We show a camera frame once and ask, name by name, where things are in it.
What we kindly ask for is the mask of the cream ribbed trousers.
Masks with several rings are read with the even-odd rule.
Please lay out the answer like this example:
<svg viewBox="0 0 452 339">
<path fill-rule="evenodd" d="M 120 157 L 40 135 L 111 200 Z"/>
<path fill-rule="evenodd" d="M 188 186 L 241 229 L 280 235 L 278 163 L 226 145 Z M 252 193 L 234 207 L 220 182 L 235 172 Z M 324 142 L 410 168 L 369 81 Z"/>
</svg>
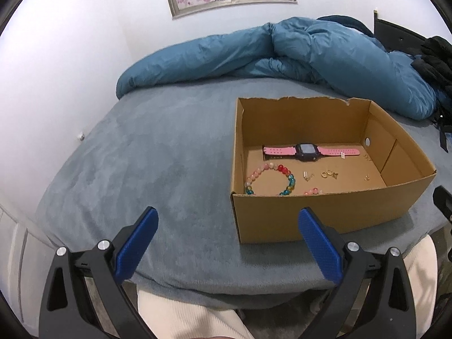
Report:
<svg viewBox="0 0 452 339">
<path fill-rule="evenodd" d="M 416 314 L 416 337 L 431 326 L 438 287 L 438 257 L 434 241 L 424 237 L 404 258 Z M 137 289 L 138 312 L 158 338 L 252 338 L 232 309 L 163 298 Z"/>
</svg>

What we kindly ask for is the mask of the black headboard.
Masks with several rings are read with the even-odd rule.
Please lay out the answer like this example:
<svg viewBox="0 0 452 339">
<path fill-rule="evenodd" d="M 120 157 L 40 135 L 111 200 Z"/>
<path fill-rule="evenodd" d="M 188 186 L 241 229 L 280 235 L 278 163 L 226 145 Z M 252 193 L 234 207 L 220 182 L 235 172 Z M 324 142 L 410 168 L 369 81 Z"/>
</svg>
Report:
<svg viewBox="0 0 452 339">
<path fill-rule="evenodd" d="M 381 19 L 377 10 L 374 10 L 374 36 L 387 51 L 400 51 L 411 55 L 420 54 L 421 45 L 426 40 L 416 32 Z"/>
</svg>

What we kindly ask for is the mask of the grey fleece bed blanket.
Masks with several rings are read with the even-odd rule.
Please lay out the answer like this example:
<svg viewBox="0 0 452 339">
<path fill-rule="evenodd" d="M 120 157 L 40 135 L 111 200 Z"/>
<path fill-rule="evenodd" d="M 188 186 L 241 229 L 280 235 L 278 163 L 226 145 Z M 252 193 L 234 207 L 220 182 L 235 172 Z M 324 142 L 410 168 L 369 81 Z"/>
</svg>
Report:
<svg viewBox="0 0 452 339">
<path fill-rule="evenodd" d="M 327 289 L 331 282 L 298 224 L 298 240 L 242 243 L 234 218 L 236 102 L 286 97 L 341 99 L 324 86 L 275 78 L 223 77 L 132 91 L 68 158 L 34 221 L 54 243 L 82 251 L 112 239 L 154 207 L 158 230 L 133 281 L 179 301 L 267 307 L 309 289 Z M 451 187 L 451 153 L 440 147 L 436 128 L 392 118 L 427 155 L 436 175 L 402 217 L 341 233 L 374 253 L 392 246 L 408 251 L 442 228 L 446 221 L 432 194 L 437 186 Z"/>
</svg>

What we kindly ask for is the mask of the blue duvet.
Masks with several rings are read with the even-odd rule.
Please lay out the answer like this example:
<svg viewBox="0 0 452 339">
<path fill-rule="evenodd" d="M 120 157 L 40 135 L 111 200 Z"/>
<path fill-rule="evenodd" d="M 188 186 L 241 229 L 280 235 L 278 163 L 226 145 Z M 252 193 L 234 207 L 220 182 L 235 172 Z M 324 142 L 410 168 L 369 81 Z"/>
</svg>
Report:
<svg viewBox="0 0 452 339">
<path fill-rule="evenodd" d="M 412 67 L 412 57 L 334 21 L 288 18 L 158 50 L 118 79 L 116 95 L 218 77 L 313 83 L 343 96 L 370 99 L 413 120 L 430 117 L 439 90 Z"/>
</svg>

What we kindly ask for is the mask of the pink strap digital watch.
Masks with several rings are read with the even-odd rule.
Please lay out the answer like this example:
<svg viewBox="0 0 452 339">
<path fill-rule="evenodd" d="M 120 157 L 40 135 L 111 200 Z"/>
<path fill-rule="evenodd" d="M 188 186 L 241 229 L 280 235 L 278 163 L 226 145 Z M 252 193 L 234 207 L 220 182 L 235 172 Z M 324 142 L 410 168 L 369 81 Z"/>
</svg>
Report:
<svg viewBox="0 0 452 339">
<path fill-rule="evenodd" d="M 324 157 L 341 157 L 340 152 L 344 151 L 346 156 L 359 156 L 361 152 L 358 149 L 332 149 L 314 145 L 312 143 L 299 143 L 287 147 L 262 148 L 265 158 L 288 158 L 292 157 L 301 162 L 315 162 Z"/>
</svg>

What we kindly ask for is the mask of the white cabinet door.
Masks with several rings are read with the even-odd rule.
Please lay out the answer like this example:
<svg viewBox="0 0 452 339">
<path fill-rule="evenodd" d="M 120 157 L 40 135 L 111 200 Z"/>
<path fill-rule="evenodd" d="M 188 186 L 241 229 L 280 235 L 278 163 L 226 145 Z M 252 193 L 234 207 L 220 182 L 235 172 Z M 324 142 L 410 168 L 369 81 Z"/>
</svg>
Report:
<svg viewBox="0 0 452 339">
<path fill-rule="evenodd" d="M 34 336 L 54 254 L 54 246 L 36 224 L 8 201 L 1 201 L 1 293 Z"/>
</svg>

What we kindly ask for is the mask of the black clothes pile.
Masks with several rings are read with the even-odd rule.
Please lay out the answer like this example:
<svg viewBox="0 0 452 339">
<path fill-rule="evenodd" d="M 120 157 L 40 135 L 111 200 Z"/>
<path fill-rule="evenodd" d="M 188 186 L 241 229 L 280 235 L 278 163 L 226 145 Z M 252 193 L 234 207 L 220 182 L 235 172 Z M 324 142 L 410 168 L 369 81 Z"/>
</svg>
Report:
<svg viewBox="0 0 452 339">
<path fill-rule="evenodd" d="M 421 44 L 421 54 L 411 66 L 431 86 L 451 98 L 452 85 L 452 47 L 440 36 L 428 38 Z"/>
</svg>

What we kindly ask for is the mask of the brown cardboard box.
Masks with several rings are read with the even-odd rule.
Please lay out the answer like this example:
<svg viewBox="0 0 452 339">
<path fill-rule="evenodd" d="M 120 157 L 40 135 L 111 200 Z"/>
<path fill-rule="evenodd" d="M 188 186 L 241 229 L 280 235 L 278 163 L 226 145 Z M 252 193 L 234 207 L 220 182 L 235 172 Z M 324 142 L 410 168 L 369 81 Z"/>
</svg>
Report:
<svg viewBox="0 0 452 339">
<path fill-rule="evenodd" d="M 361 154 L 301 162 L 265 158 L 262 150 L 299 143 Z M 298 240 L 298 215 L 305 207 L 339 233 L 395 220 L 436 175 L 416 141 L 367 99 L 240 98 L 233 149 L 231 203 L 242 243 Z M 304 171 L 314 177 L 305 181 Z"/>
</svg>

